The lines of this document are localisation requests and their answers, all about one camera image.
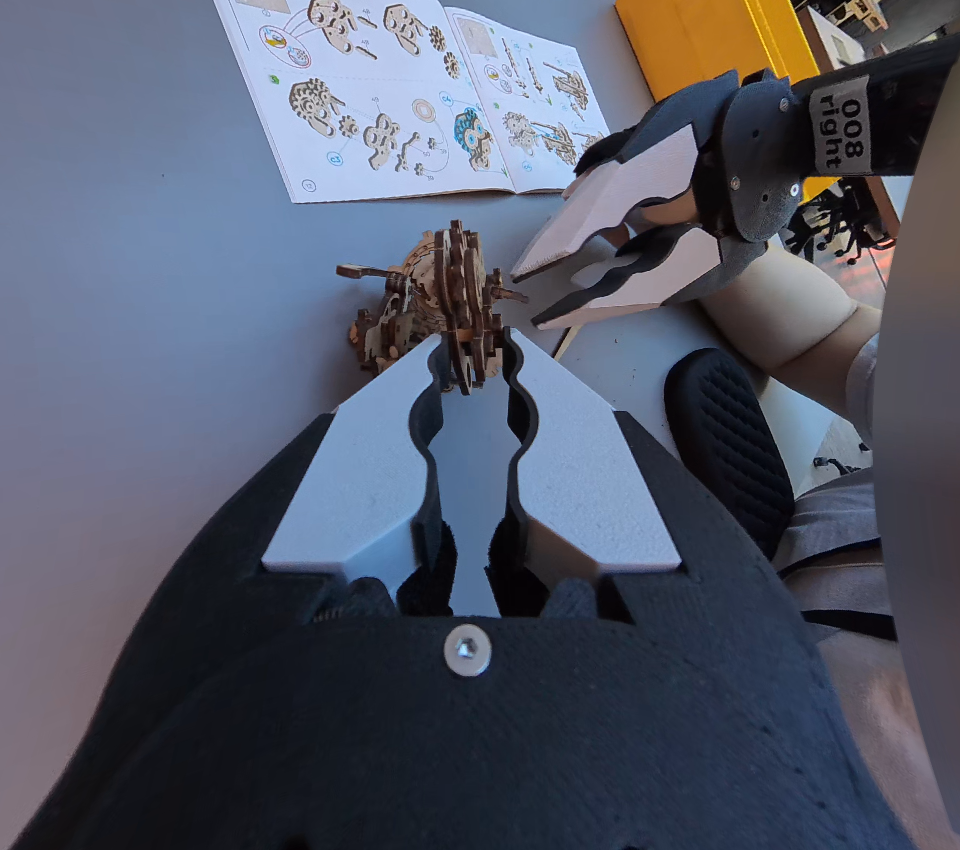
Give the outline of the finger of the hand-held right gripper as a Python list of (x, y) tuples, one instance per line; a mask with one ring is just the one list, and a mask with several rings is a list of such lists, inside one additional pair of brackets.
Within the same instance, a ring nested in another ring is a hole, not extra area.
[[(510, 272), (515, 283), (551, 268), (577, 254), (600, 231), (616, 228), (631, 209), (644, 200), (665, 204), (683, 197), (690, 190), (691, 176), (699, 155), (693, 124), (685, 124), (653, 146), (626, 162), (611, 159), (589, 173), (563, 201), (558, 214), (536, 234)], [(678, 267), (681, 283), (691, 283), (712, 270), (712, 237), (702, 230), (686, 233), (675, 251), (667, 251), (676, 259), (673, 265), (664, 261), (662, 272)], [(602, 264), (589, 265), (571, 278), (573, 283), (596, 283), (601, 276), (629, 263), (639, 263), (640, 253), (633, 252)]]
[(658, 308), (721, 264), (718, 241), (679, 223), (640, 234), (632, 251), (576, 271), (573, 292), (531, 319), (541, 330), (595, 323)]

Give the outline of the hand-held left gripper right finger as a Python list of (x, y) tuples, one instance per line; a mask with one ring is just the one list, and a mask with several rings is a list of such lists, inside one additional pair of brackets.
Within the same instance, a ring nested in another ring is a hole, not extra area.
[(679, 567), (613, 406), (512, 328), (503, 332), (503, 369), (520, 448), (490, 570), (597, 580)]

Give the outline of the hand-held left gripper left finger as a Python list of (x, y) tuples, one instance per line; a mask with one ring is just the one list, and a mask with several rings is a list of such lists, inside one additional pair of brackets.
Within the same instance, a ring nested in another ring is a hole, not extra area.
[(274, 572), (403, 582), (433, 570), (442, 541), (436, 462), (447, 341), (435, 334), (333, 414), (268, 545)]

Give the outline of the wooden mechanical model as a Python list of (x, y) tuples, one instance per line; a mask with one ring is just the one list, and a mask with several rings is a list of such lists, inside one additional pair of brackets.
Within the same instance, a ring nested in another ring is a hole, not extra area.
[(385, 290), (375, 311), (361, 309), (348, 331), (361, 368), (376, 377), (420, 342), (447, 328), (436, 286), (439, 233), (426, 231), (404, 262), (390, 268), (338, 265), (349, 279), (383, 277)]

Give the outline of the wooden gear assembly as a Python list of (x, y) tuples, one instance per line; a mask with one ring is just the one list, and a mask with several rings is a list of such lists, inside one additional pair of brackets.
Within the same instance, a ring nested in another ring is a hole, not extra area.
[(453, 376), (468, 396), (502, 366), (503, 322), (495, 304), (529, 300), (504, 287), (499, 268), (486, 272), (481, 238), (461, 220), (435, 234), (434, 278)]

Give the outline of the person's right forearm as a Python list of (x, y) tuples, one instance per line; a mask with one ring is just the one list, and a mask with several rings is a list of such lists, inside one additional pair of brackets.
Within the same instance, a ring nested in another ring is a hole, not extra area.
[(853, 300), (828, 274), (774, 247), (700, 304), (749, 362), (852, 421), (847, 378), (880, 330), (881, 310)]

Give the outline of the person's right hand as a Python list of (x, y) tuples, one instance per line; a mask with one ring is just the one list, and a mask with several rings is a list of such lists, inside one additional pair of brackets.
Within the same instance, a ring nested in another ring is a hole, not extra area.
[(700, 223), (695, 196), (691, 189), (666, 202), (644, 206), (640, 212), (643, 219), (654, 226)]

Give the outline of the yellow plastic bin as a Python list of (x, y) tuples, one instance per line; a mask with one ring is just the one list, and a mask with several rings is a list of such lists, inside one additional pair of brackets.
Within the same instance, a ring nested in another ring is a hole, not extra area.
[(730, 69), (796, 82), (820, 69), (790, 0), (616, 0), (655, 101)]

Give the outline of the person's grey pants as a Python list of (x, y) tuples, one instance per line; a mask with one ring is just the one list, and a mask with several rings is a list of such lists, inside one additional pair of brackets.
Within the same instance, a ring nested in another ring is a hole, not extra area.
[(896, 640), (875, 514), (873, 479), (861, 470), (798, 498), (774, 557), (807, 622), (870, 774), (900, 820), (904, 666)]

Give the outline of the assembly instruction booklet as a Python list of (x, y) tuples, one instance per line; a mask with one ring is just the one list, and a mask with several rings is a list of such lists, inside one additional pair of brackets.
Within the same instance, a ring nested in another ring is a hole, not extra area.
[(213, 0), (295, 204), (560, 192), (609, 134), (574, 47), (438, 0)]

